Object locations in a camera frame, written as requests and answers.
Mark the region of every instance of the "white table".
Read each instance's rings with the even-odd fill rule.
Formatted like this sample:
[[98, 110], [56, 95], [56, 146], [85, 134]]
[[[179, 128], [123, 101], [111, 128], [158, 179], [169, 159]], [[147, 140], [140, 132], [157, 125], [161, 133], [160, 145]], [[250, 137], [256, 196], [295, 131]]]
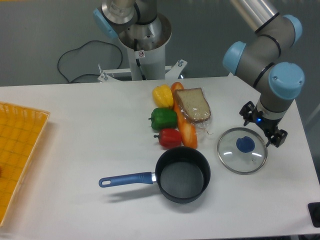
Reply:
[[[186, 88], [203, 88], [213, 113], [213, 134], [198, 147], [211, 167], [199, 199], [171, 202], [157, 184], [100, 188], [103, 177], [154, 171], [164, 150], [148, 118], [156, 107], [152, 89], [163, 83], [1, 87], [0, 101], [51, 115], [0, 239], [189, 240], [320, 232], [307, 207], [320, 201], [320, 186], [295, 102], [279, 124], [288, 137], [280, 148], [268, 147], [262, 169], [238, 175], [220, 162], [221, 134], [241, 127], [241, 107], [259, 98], [233, 76], [182, 80]], [[263, 135], [253, 123], [247, 128]]]

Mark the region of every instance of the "yellow basket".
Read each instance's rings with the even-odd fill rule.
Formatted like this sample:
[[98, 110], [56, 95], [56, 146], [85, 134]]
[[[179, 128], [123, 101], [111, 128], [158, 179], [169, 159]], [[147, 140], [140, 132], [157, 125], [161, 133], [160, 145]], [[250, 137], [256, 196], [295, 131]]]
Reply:
[[0, 227], [50, 112], [0, 102]]

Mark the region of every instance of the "green bell pepper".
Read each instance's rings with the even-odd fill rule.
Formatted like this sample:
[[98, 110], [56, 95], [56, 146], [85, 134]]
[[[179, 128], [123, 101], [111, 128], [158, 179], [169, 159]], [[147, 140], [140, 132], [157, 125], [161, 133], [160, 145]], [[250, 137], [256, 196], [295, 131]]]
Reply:
[[151, 113], [151, 127], [160, 131], [161, 129], [175, 129], [177, 127], [177, 113], [169, 108], [158, 107]]

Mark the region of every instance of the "gray floor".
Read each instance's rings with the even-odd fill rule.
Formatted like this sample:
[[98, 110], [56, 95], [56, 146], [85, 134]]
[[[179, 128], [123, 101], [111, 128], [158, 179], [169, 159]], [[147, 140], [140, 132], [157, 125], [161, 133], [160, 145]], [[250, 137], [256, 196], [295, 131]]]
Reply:
[[[31, 0], [0, 2], [0, 86], [65, 84], [58, 73], [59, 57], [90, 40], [107, 41], [123, 51], [120, 68], [128, 68], [124, 48], [109, 41], [98, 29], [92, 11], [102, 0]], [[319, 0], [273, 0], [281, 14], [300, 19], [303, 35], [279, 62], [298, 64], [306, 83], [297, 99], [309, 147], [320, 172], [320, 114], [308, 121], [320, 104], [320, 29]], [[158, 0], [158, 11], [172, 24], [172, 37], [166, 47], [166, 64], [179, 59], [188, 61], [187, 78], [226, 76], [222, 66], [226, 50], [236, 41], [251, 43], [255, 34], [228, 0]], [[68, 54], [60, 63], [69, 78], [102, 69], [115, 69], [119, 52], [110, 45], [94, 43]], [[82, 82], [96, 82], [85, 77]]]

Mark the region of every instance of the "pot handle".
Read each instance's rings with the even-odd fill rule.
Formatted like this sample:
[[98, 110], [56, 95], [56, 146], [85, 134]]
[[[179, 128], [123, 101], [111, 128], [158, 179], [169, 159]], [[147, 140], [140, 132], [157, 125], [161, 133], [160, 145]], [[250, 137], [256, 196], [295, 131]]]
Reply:
[[151, 172], [140, 172], [121, 176], [104, 177], [99, 180], [101, 188], [114, 187], [127, 184], [153, 184]]

